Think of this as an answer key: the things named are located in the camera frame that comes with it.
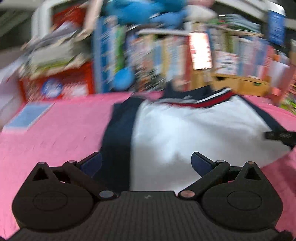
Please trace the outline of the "pink patterned table cloth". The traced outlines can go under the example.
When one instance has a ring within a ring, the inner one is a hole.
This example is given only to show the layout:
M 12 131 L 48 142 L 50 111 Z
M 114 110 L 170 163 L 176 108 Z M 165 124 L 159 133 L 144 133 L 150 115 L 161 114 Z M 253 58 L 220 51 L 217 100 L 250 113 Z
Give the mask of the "pink patterned table cloth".
M 25 132 L 1 132 L 1 237 L 7 239 L 19 227 L 11 211 L 13 198 L 38 162 L 61 166 L 81 160 L 99 150 L 112 106 L 129 98 L 128 92 L 96 94 L 71 100 L 57 100 Z M 263 97 L 244 96 L 269 113 L 284 128 L 295 131 L 295 115 Z M 278 230 L 295 236 L 295 149 L 263 168 L 283 201 Z

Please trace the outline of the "pink toy house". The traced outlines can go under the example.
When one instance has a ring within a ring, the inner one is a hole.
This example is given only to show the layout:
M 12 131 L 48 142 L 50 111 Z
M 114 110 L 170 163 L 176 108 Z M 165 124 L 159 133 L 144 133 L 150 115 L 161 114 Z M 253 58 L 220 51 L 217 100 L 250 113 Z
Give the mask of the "pink toy house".
M 284 71 L 280 78 L 277 87 L 271 89 L 271 102 L 274 105 L 280 105 L 287 92 L 289 92 L 290 86 L 295 81 L 295 65 L 289 65 L 289 68 Z

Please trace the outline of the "white patterned box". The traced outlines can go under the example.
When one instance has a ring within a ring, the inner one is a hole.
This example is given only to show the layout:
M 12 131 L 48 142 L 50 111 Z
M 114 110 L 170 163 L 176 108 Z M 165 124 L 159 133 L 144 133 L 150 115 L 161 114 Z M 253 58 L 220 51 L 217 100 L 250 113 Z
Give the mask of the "white patterned box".
M 237 75 L 239 55 L 216 51 L 214 57 L 214 73 Z

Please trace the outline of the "blue ball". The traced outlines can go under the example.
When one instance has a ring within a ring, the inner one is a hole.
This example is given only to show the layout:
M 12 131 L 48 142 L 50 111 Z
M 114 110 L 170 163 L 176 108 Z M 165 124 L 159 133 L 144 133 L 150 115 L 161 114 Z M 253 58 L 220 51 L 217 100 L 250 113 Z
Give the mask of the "blue ball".
M 126 91 L 134 83 L 135 74 L 130 68 L 123 68 L 114 75 L 113 88 L 115 91 Z

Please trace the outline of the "smartphone with lit screen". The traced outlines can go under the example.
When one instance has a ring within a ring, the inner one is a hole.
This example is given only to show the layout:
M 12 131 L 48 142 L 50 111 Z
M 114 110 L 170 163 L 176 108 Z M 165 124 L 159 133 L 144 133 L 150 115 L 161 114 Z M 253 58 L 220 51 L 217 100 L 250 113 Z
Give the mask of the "smartphone with lit screen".
M 209 36 L 205 32 L 189 33 L 189 46 L 194 70 L 213 67 Z

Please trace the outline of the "wooden drawer organizer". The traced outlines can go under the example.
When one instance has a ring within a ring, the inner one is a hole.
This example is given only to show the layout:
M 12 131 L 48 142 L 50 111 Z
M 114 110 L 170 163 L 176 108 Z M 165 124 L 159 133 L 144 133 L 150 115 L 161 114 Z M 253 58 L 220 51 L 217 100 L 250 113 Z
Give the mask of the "wooden drawer organizer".
M 269 82 L 260 79 L 236 75 L 212 73 L 207 70 L 194 70 L 191 74 L 189 90 L 210 85 L 213 90 L 231 88 L 240 95 L 263 97 L 270 90 Z

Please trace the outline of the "white and navy jacket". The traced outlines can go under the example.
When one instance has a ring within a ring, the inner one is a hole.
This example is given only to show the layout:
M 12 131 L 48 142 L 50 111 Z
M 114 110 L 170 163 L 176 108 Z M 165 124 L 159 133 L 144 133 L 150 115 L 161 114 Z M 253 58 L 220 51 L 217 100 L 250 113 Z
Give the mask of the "white and navy jacket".
M 198 178 L 191 165 L 194 152 L 233 166 L 254 161 L 263 167 L 292 150 L 263 136 L 282 130 L 229 88 L 177 92 L 168 86 L 157 100 L 133 95 L 114 105 L 97 177 L 117 192 L 179 192 Z

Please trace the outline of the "row of colourful books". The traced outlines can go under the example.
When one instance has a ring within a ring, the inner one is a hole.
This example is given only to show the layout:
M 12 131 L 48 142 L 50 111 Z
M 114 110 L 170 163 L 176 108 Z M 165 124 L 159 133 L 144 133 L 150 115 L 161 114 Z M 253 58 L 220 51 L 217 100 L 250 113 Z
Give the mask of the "row of colourful books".
M 289 68 L 289 58 L 262 34 L 196 24 L 194 30 L 136 26 L 125 41 L 126 66 L 136 91 L 180 91 L 205 85 L 264 96 Z

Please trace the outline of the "stack of papers and books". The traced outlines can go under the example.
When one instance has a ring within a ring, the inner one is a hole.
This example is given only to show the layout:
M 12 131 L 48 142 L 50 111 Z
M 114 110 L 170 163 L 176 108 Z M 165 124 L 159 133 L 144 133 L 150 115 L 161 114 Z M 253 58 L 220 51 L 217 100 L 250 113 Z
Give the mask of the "stack of papers and books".
M 42 39 L 31 39 L 23 47 L 24 61 L 19 77 L 36 79 L 70 68 L 79 68 L 91 59 L 90 47 L 80 39 L 81 29 L 66 21 Z

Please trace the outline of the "blue poster box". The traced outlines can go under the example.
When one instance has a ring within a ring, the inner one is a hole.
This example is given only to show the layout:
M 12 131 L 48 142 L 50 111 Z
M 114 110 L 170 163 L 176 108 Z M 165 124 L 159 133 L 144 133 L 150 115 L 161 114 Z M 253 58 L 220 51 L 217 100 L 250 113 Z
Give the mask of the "blue poster box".
M 267 12 L 268 40 L 283 45 L 285 41 L 285 10 L 279 4 L 270 2 Z

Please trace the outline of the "red plastic crate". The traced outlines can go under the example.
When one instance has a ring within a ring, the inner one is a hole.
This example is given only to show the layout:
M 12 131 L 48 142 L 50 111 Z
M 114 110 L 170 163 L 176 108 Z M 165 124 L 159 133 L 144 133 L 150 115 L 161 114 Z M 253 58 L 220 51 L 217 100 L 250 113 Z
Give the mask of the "red plastic crate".
M 50 76 L 33 80 L 23 77 L 18 84 L 25 102 L 73 99 L 95 93 L 91 61 L 79 68 L 67 69 Z

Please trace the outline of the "white plush toy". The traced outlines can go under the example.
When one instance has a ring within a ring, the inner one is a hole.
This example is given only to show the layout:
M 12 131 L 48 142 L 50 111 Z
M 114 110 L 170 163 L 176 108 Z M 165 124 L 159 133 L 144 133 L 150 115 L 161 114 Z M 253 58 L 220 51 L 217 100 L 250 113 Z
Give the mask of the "white plush toy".
M 187 13 L 185 20 L 187 22 L 204 23 L 212 19 L 215 19 L 218 16 L 217 13 L 213 10 L 200 5 L 188 5 L 185 7 L 185 10 Z

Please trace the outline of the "blue notebook on table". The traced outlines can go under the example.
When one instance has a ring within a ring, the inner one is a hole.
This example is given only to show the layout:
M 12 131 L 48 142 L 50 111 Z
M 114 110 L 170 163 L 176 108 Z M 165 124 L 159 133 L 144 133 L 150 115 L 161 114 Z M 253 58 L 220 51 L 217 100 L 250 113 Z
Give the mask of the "blue notebook on table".
M 3 127 L 3 131 L 27 131 L 52 106 L 53 104 L 49 103 L 26 104 L 23 109 Z

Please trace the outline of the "left row of books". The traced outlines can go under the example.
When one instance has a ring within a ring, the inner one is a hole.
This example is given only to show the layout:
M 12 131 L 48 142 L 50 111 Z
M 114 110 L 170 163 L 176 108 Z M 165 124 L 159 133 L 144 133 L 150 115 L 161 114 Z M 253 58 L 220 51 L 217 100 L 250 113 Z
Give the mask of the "left row of books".
M 114 90 L 114 77 L 124 66 L 118 51 L 118 38 L 125 30 L 118 24 L 117 16 L 101 16 L 96 20 L 92 37 L 93 74 L 96 93 Z

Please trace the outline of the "blue plush toy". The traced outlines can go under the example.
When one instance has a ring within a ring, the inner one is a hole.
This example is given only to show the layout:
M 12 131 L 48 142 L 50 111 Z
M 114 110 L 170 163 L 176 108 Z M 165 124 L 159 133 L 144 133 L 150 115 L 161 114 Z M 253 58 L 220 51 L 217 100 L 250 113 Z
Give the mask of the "blue plush toy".
M 158 24 L 178 29 L 187 16 L 186 1 L 107 1 L 104 12 L 121 25 Z

